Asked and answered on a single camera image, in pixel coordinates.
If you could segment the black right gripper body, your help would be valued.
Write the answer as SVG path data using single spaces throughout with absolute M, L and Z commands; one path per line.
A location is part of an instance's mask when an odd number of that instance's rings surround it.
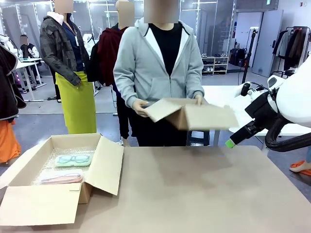
M 263 93 L 245 108 L 256 124 L 272 124 L 277 113 L 268 102 L 269 93 Z

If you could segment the person's right hand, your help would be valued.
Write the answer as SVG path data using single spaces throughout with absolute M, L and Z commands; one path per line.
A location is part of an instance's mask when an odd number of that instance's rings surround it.
M 141 99 L 136 99 L 133 102 L 133 110 L 136 112 L 141 117 L 148 117 L 148 114 L 146 113 L 145 109 L 143 108 L 144 106 L 148 105 L 148 102 L 141 100 Z

